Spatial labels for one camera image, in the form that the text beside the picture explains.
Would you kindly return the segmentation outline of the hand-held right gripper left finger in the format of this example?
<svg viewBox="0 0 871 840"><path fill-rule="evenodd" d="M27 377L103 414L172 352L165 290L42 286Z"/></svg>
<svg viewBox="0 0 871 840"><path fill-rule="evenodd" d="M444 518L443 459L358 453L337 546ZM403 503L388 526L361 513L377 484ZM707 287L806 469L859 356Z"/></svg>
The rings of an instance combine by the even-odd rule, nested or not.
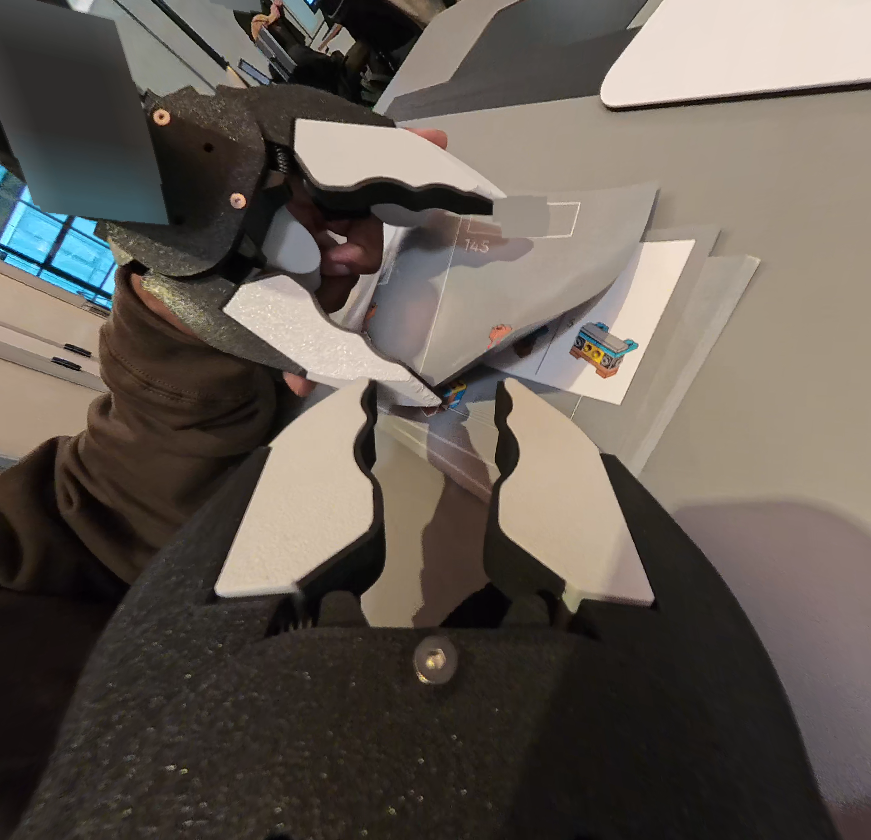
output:
<svg viewBox="0 0 871 840"><path fill-rule="evenodd" d="M375 382L329 394L271 442L214 584L225 599L365 593L385 565Z"/></svg>

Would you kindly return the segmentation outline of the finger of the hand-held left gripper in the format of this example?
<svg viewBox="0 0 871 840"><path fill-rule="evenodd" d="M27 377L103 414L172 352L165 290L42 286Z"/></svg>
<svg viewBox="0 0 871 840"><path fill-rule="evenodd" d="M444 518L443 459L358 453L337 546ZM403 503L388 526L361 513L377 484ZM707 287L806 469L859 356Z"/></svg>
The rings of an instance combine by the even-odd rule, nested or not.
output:
<svg viewBox="0 0 871 840"><path fill-rule="evenodd" d="M408 367L378 353L362 334L333 323L313 294L288 275L244 283L223 312L287 357L294 364L291 373L333 388L375 381L396 406L441 404L441 397Z"/></svg>
<svg viewBox="0 0 871 840"><path fill-rule="evenodd" d="M469 165L402 127L299 118L293 154L312 200L336 217L492 215L507 197Z"/></svg>

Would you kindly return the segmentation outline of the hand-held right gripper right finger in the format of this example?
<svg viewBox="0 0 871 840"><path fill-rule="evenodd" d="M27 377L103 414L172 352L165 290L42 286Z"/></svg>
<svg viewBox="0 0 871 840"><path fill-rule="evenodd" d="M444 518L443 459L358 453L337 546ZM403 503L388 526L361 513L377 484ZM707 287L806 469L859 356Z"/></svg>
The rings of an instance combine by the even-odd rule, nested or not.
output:
<svg viewBox="0 0 871 840"><path fill-rule="evenodd" d="M494 418L489 582L512 602L652 608L654 592L596 444L516 379L497 385Z"/></svg>

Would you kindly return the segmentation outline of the grey instruction booklet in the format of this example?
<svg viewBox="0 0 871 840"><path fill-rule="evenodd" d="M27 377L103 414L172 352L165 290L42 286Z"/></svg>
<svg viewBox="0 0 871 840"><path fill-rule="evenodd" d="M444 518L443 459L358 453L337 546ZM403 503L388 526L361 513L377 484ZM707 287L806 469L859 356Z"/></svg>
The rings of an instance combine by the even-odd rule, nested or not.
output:
<svg viewBox="0 0 871 840"><path fill-rule="evenodd" d="M658 187L547 197L536 233L433 213L386 228L379 275L344 319L433 388L386 430L485 501L497 476L495 392L518 379L639 475L759 266L717 256L719 229L654 230Z"/></svg>

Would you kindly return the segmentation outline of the person's left forearm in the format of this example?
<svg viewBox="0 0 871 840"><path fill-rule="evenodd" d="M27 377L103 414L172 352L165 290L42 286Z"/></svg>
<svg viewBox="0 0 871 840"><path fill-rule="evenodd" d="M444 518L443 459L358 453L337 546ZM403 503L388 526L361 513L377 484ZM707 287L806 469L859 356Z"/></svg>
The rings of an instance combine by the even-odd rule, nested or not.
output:
<svg viewBox="0 0 871 840"><path fill-rule="evenodd" d="M85 429L2 473L1 586L107 600L135 583L234 467L267 443L278 392L144 303L121 269Z"/></svg>

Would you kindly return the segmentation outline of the grey desk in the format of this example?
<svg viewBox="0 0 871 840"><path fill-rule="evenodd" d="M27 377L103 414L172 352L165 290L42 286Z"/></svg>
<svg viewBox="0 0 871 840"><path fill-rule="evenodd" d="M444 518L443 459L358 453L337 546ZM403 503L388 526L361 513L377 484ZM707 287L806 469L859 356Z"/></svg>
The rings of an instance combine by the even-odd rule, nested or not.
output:
<svg viewBox="0 0 871 840"><path fill-rule="evenodd" d="M465 0L438 18L379 109L461 127L504 187L657 181L652 227L713 224L725 255L666 312L625 405L574 420L628 462L641 396L709 359L644 477L659 608L581 606L559 691L582 722L536 738L511 838L869 837L869 90L612 112L597 40L617 0Z"/></svg>

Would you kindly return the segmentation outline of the person's left hand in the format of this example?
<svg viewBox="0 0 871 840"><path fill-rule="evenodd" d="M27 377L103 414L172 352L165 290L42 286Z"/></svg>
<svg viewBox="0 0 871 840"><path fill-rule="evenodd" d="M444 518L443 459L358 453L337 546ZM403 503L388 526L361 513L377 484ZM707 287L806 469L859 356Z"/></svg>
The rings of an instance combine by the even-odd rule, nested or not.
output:
<svg viewBox="0 0 871 840"><path fill-rule="evenodd" d="M340 311L361 277L375 275L383 260L384 227L370 215L329 220L316 207L300 176L286 176L291 192L288 210L309 232L321 256L321 284L315 291L327 314Z"/></svg>

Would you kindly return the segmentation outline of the glass window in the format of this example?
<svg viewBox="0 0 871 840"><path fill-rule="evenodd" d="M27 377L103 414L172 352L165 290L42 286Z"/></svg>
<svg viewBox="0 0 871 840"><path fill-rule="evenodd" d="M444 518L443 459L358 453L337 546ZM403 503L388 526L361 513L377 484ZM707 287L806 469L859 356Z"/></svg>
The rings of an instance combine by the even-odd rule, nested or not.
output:
<svg viewBox="0 0 871 840"><path fill-rule="evenodd" d="M113 305L116 263L96 223L49 214L32 202L24 182L1 168L1 260L82 297L100 310Z"/></svg>

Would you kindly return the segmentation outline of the white cabinet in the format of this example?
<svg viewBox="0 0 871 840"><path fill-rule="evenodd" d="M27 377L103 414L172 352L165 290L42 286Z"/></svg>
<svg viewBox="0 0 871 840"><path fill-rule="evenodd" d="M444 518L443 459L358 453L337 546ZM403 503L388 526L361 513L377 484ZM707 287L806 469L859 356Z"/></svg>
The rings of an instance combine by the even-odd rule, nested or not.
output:
<svg viewBox="0 0 871 840"><path fill-rule="evenodd" d="M2 262L2 466L85 427L106 387L99 331L109 312Z"/></svg>

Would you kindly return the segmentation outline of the white stand base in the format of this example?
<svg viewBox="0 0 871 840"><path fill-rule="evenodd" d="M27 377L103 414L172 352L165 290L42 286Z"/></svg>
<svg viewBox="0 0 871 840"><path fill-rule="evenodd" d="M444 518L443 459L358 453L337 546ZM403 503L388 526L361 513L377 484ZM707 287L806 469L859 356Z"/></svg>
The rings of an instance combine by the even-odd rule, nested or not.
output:
<svg viewBox="0 0 871 840"><path fill-rule="evenodd" d="M870 80L870 0L662 0L606 74L609 109L707 103Z"/></svg>

